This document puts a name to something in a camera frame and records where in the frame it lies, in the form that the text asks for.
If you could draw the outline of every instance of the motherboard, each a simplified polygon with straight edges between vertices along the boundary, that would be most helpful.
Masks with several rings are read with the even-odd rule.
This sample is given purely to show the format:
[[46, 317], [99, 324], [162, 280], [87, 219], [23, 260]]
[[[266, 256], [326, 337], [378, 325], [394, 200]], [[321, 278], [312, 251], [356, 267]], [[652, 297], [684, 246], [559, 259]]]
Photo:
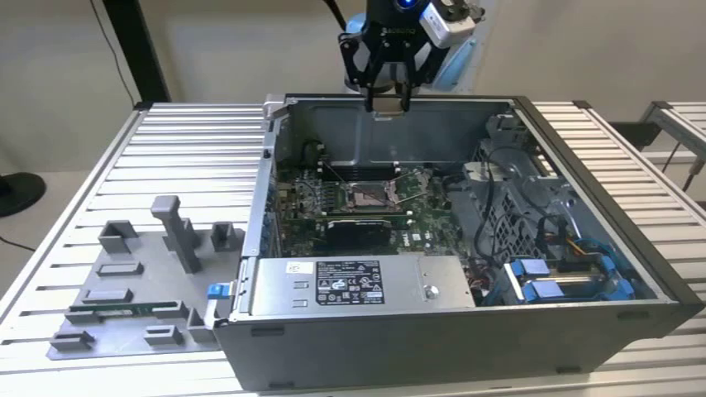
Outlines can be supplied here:
[[282, 170], [276, 189], [285, 257], [405, 252], [469, 257], [442, 177], [430, 168]]

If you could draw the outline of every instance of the green circuit board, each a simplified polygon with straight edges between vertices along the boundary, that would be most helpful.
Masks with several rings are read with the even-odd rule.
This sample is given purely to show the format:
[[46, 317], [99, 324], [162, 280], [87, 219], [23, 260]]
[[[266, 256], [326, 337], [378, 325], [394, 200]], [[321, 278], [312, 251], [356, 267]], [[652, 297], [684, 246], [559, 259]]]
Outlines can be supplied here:
[[[282, 256], [405, 252], [469, 256], [441, 177], [421, 166], [401, 168], [394, 178], [382, 181], [324, 181], [312, 171], [300, 170], [280, 173], [277, 179]], [[326, 231], [336, 222], [382, 222], [389, 227], [388, 241], [330, 247]]]

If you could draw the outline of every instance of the yellow wire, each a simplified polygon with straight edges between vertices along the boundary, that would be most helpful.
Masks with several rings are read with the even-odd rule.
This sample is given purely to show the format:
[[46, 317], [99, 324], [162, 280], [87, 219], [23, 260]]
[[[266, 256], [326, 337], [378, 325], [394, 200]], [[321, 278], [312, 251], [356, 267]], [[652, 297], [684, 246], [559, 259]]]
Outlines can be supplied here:
[[585, 251], [581, 250], [581, 248], [567, 238], [565, 239], [565, 242], [569, 244], [571, 247], [573, 247], [575, 251], [581, 254], [581, 255], [587, 255]]

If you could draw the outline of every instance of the metal table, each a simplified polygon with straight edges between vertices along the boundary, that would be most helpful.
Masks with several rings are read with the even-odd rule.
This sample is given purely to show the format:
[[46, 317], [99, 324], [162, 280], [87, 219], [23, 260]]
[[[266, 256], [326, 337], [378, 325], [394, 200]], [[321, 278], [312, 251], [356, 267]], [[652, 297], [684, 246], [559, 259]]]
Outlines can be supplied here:
[[[706, 213], [589, 108], [535, 103], [608, 193], [706, 300]], [[0, 394], [229, 395], [241, 393], [221, 352], [70, 361], [43, 357], [99, 251], [108, 219], [156, 230], [156, 194], [178, 194], [197, 228], [246, 229], [261, 107], [156, 104], [130, 114], [65, 212], [0, 301]], [[341, 395], [653, 396], [706, 394], [706, 311], [668, 337], [632, 343], [587, 375], [408, 386]]]
[[671, 155], [676, 153], [680, 145], [696, 155], [683, 185], [683, 191], [685, 191], [706, 165], [706, 103], [652, 102], [641, 121], [653, 122], [676, 140], [677, 144]]

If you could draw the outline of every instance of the power supply label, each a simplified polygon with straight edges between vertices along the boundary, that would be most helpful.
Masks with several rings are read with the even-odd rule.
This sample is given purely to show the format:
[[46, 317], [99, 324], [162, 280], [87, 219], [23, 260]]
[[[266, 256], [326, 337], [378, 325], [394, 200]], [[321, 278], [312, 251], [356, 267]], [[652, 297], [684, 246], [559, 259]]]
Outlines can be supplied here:
[[316, 303], [382, 304], [378, 261], [316, 262]]

